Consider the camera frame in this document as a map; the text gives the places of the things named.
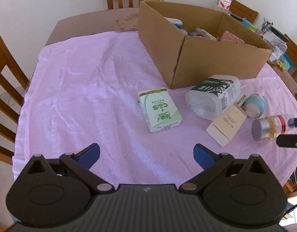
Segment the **clear capsule jar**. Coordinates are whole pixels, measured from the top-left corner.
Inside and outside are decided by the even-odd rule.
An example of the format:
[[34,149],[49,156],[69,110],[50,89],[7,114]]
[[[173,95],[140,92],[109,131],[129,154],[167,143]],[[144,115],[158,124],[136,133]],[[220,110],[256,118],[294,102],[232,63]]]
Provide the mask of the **clear capsule jar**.
[[254,119],[251,126],[253,140],[274,140],[277,136],[286,134],[290,129],[288,120],[288,117],[282,115]]

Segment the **green tissue pack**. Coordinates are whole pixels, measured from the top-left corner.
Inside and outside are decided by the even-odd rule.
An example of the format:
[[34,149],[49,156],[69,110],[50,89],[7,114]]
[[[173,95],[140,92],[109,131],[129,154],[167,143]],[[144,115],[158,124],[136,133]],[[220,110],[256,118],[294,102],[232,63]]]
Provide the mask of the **green tissue pack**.
[[138,102],[150,132],[178,126],[183,118],[164,87],[138,93]]

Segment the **beige Kasi box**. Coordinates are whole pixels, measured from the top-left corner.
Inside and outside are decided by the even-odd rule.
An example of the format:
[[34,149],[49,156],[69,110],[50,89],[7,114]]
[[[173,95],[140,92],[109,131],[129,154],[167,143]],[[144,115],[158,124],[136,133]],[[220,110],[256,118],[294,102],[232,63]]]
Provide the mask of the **beige Kasi box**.
[[206,132],[224,147],[233,139],[246,117],[246,112],[239,105],[233,104],[208,126]]

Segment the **blue round toy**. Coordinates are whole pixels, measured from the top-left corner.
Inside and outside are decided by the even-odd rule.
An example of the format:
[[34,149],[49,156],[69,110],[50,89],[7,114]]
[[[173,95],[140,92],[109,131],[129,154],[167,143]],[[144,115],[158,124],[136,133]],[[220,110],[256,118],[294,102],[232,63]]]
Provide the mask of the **blue round toy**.
[[265,112],[266,99],[259,94],[251,94],[245,99],[242,107],[248,117],[257,119]]

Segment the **white medical swab container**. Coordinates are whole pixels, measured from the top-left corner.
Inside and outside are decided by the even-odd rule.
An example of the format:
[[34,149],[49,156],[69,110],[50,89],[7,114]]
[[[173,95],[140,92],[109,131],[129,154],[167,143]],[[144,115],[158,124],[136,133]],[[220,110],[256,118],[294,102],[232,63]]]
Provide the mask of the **white medical swab container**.
[[241,84],[231,75],[213,75],[190,89],[185,100],[187,107],[197,116],[215,120],[230,106],[238,102]]

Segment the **pink table cloth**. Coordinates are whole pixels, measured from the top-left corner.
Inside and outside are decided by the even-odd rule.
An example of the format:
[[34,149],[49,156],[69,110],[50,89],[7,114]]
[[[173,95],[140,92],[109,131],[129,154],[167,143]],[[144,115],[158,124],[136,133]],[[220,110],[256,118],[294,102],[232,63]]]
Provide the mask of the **pink table cloth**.
[[177,127],[152,133],[137,95],[165,87],[136,32],[105,32],[45,47],[39,54],[16,134],[13,174],[34,154],[57,158],[97,143],[100,159],[91,171],[113,185],[176,184],[202,169],[193,148],[203,144],[238,159],[259,154],[284,184],[297,166],[297,149],[255,142],[246,119],[228,145],[206,132],[210,121],[186,105],[188,88],[169,94],[182,115]]

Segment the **large black-lid plastic jar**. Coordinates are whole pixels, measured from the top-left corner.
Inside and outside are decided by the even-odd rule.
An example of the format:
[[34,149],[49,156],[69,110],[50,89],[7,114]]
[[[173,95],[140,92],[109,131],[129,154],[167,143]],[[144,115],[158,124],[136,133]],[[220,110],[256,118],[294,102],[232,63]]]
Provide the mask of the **large black-lid plastic jar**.
[[272,48],[273,52],[269,57],[270,63],[276,63],[287,50],[288,39],[276,28],[271,27],[264,35],[263,40]]

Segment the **blue small container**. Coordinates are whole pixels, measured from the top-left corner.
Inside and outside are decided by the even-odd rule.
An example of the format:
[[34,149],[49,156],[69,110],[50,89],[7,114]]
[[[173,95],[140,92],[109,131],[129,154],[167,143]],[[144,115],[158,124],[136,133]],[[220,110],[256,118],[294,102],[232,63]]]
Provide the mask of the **blue small container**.
[[242,24],[245,25],[246,27],[252,26],[252,23],[250,23],[246,18],[242,19]]

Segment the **cardboard box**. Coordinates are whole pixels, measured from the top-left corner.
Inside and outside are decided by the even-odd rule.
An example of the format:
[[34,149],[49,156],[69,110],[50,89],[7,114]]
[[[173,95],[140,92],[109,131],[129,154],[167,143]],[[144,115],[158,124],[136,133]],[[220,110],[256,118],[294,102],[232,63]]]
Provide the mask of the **cardboard box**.
[[[180,19],[187,32],[200,28],[215,39],[185,35],[166,17]],[[226,30],[244,43],[221,41]],[[228,14],[188,4],[141,2],[138,36],[170,89],[197,85],[215,74],[255,78],[272,54],[260,36]]]

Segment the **wooden chair right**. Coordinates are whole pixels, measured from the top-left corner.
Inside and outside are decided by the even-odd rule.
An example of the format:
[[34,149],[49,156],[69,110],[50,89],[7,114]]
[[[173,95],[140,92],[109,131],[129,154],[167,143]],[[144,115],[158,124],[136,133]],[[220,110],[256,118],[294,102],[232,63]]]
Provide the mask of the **wooden chair right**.
[[239,16],[240,18],[245,18],[250,23],[254,23],[254,21],[257,19],[257,16],[259,13],[255,10],[250,9],[246,5],[243,5],[237,0],[232,0],[230,5],[230,11]]

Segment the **wooden chair left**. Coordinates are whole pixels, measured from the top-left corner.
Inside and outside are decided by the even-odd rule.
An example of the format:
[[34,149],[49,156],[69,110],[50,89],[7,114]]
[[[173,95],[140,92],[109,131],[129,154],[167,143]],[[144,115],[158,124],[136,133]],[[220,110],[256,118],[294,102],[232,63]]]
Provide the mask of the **wooden chair left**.
[[[3,75],[3,70],[9,70],[15,80],[19,83],[20,87],[11,85],[11,82]],[[4,43],[0,35],[0,87],[4,90],[0,96],[0,112],[2,112],[5,117],[11,120],[14,124],[18,125],[20,114],[16,112],[6,99],[12,100],[18,106],[22,107],[24,104],[24,96],[20,93],[20,89],[23,92],[28,90],[30,80],[24,74],[23,70],[17,64],[6,44]],[[16,132],[9,129],[6,125],[0,122],[0,136],[7,141],[15,144]],[[0,145],[0,161],[8,165],[12,165],[12,157],[14,152],[8,148],[4,148]]]

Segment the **grey toy elephant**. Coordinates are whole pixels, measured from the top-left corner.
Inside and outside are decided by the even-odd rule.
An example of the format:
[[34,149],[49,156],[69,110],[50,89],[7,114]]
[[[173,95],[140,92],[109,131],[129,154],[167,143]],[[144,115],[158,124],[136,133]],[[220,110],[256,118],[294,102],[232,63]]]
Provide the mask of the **grey toy elephant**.
[[196,28],[193,32],[187,32],[184,29],[181,29],[181,31],[185,34],[185,35],[189,35],[189,36],[195,36],[195,37],[203,37],[206,39],[215,39],[214,36],[212,36],[210,33],[208,33],[207,31],[200,29],[200,28]]

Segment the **clear plastic water bottle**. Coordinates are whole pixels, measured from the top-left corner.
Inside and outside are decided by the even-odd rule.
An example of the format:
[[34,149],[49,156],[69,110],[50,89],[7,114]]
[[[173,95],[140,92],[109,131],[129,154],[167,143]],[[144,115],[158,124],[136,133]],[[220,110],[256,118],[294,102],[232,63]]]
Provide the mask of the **clear plastic water bottle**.
[[231,3],[232,0],[217,0],[215,9],[220,12],[229,14]]

